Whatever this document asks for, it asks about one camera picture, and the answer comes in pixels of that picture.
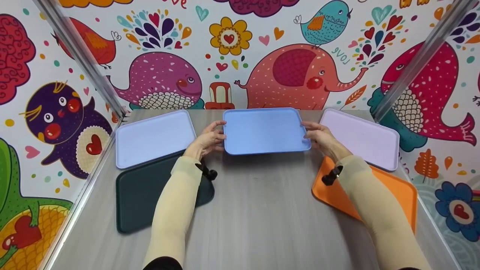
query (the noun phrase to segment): orange bird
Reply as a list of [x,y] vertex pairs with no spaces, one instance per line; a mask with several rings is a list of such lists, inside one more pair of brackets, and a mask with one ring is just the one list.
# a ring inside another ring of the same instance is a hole
[[[111,69],[112,67],[107,64],[112,62],[117,54],[117,46],[115,45],[115,41],[119,41],[121,39],[121,36],[118,34],[118,32],[111,32],[113,40],[105,39],[90,27],[84,25],[82,22],[73,18],[70,18],[70,20],[92,53],[96,62],[105,69]],[[57,36],[57,33],[52,34],[52,36],[55,38],[57,44],[63,49],[63,51],[73,59],[72,54],[68,51],[63,41]]]

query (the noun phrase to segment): table surface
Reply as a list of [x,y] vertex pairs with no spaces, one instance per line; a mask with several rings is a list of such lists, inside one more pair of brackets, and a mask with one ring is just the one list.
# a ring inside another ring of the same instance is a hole
[[[135,110],[128,122],[170,110]],[[372,121],[368,111],[348,110]],[[189,112],[198,133],[222,110]],[[319,121],[321,110],[300,111]],[[187,270],[374,270],[375,251],[363,223],[318,201],[311,188],[322,156],[304,153],[256,158],[215,153],[207,157],[218,172],[212,202],[196,209],[187,235]],[[115,148],[110,147],[91,193],[78,207],[46,269],[140,270],[150,228],[131,235],[116,229]],[[402,169],[394,172],[405,179]],[[433,269],[458,269],[425,209],[419,203],[417,240]]]

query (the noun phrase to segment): dark green tray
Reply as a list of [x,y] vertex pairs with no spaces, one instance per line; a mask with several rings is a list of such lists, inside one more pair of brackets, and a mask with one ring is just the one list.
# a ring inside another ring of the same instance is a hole
[[[152,225],[156,203],[183,151],[120,173],[117,177],[117,230],[134,233]],[[215,195],[211,181],[202,176],[195,207],[210,202]]]

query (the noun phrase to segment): tray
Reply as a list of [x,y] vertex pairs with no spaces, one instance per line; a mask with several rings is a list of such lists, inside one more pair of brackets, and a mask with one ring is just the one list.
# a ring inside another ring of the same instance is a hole
[[[144,163],[117,177],[117,230],[133,233],[152,225],[156,203],[183,151]],[[202,177],[195,207],[210,202],[215,195],[211,181]]]
[[187,148],[196,138],[190,115],[177,110],[117,129],[117,168],[129,168]]
[[387,171],[397,169],[400,143],[397,131],[332,108],[324,111],[320,124],[327,126],[354,155]]
[[[322,177],[328,174],[334,167],[335,164],[333,160],[331,160],[329,157],[325,157],[312,186],[313,196],[361,221],[360,216],[350,202],[345,191],[343,191],[340,183],[338,181],[334,181],[333,185],[326,186],[322,182]],[[382,181],[382,183],[398,200],[408,222],[410,223],[410,226],[412,227],[413,233],[415,233],[417,229],[417,189],[409,182],[406,182],[376,167],[370,167],[372,168],[373,175]]]
[[230,155],[299,152],[310,140],[294,108],[226,110],[223,120],[225,151]]

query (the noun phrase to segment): beige sleeve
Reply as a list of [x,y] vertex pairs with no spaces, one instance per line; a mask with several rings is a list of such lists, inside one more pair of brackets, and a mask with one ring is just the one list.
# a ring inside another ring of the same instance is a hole
[[372,237],[380,269],[430,270],[400,204],[370,166],[357,156],[337,165],[343,165],[338,180]]
[[158,257],[172,257],[183,267],[185,235],[192,220],[202,171],[198,160],[180,157],[172,169],[156,204],[152,236],[145,255],[144,266]]

